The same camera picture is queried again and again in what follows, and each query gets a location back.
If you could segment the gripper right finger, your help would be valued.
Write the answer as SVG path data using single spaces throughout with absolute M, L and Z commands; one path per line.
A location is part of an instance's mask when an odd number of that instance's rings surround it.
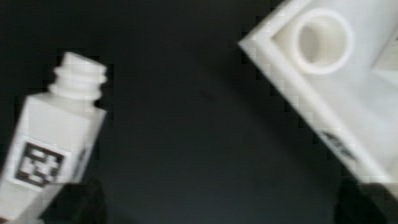
M 334 224 L 398 224 L 398 184 L 341 181 Z

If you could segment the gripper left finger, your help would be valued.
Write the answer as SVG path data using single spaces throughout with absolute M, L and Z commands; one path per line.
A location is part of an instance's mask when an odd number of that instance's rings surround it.
M 39 216 L 43 224 L 107 224 L 107 216 L 101 182 L 68 184 Z

